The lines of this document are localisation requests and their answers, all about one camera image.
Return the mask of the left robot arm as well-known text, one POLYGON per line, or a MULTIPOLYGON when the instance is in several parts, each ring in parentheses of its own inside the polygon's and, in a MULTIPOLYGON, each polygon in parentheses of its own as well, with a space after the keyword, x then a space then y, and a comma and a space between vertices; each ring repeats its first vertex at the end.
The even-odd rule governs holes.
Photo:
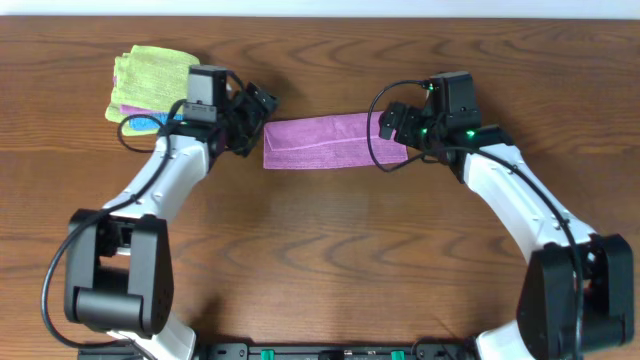
POLYGON ((81 359, 194 357, 197 335, 172 311, 174 278, 168 225, 194 186, 225 153, 246 157, 279 105, 252 82, 231 92, 237 76, 218 66, 192 65, 186 96, 158 120, 149 159, 127 187, 99 210, 80 209, 51 264, 66 262, 64 313, 110 336, 80 343, 55 330, 48 294, 41 294, 45 326, 81 359))

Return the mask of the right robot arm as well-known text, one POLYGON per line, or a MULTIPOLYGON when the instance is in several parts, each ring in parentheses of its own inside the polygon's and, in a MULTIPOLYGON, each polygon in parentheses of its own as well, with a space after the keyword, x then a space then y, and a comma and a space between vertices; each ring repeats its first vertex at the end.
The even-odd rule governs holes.
POLYGON ((484 125, 464 71, 417 81, 422 107, 392 102, 379 136, 449 167, 495 213, 527 272, 515 320, 477 335, 475 359, 580 359, 630 343, 635 333, 634 258, 619 234, 575 217, 534 175, 512 138, 484 125))

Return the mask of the purple microfibre cloth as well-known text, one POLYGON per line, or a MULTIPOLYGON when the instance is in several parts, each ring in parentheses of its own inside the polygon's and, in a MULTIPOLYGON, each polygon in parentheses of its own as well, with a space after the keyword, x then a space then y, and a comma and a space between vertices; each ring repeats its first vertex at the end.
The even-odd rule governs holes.
POLYGON ((404 145, 378 136, 379 116, 355 113, 269 122, 264 127, 263 167, 323 170, 406 161, 404 145))

